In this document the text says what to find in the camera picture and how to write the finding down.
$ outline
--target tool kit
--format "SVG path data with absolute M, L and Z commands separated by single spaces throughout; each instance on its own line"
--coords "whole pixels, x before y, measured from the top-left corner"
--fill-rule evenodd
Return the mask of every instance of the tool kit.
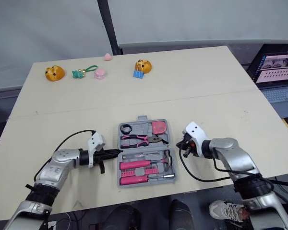
M 177 177 L 174 150 L 165 119 L 119 124 L 118 186 L 121 188 L 174 183 Z

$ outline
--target white sneaker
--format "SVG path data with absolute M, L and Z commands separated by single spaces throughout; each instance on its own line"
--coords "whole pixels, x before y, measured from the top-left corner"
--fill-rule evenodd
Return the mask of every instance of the white sneaker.
M 239 210 L 242 207 L 244 206 L 217 200 L 209 205 L 209 213 L 214 219 L 231 219 L 233 221 L 243 222 L 239 216 Z

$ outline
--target laptop keyboard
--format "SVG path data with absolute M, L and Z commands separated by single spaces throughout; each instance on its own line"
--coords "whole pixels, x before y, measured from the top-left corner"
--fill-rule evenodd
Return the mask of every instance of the laptop keyboard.
M 263 94 L 270 103 L 288 101 L 288 88 L 263 91 Z

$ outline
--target pink ball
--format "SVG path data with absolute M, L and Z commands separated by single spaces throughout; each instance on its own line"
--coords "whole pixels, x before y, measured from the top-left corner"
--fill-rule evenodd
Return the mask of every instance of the pink ball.
M 110 54 L 106 53 L 106 54 L 104 55 L 104 60 L 105 60 L 105 61 L 110 61 L 110 60 L 112 60 L 112 56 L 111 56 Z

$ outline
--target robotic arm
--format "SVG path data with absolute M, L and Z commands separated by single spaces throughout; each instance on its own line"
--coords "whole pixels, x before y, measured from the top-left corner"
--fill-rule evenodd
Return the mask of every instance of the robotic arm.
M 5 230 L 39 230 L 47 226 L 53 202 L 63 187 L 69 172 L 79 166 L 89 168 L 99 164 L 101 173 L 105 172 L 103 160 L 117 157 L 118 149 L 103 150 L 105 145 L 101 134 L 94 132 L 87 142 L 88 150 L 60 149 L 36 176 L 34 186 L 26 185 L 31 190 L 25 201 L 22 201 L 12 218 L 4 227 Z
M 183 156 L 188 157 L 192 153 L 196 157 L 213 159 L 217 170 L 228 172 L 235 191 L 241 194 L 243 204 L 251 213 L 253 226 L 264 229 L 273 223 L 273 227 L 288 229 L 288 215 L 281 202 L 268 185 L 268 180 L 262 178 L 249 154 L 239 147 L 235 139 L 209 140 L 195 122 L 189 123 L 183 134 L 183 141 L 177 143 L 180 151 L 185 150 Z M 216 167 L 215 159 L 222 161 L 225 170 Z

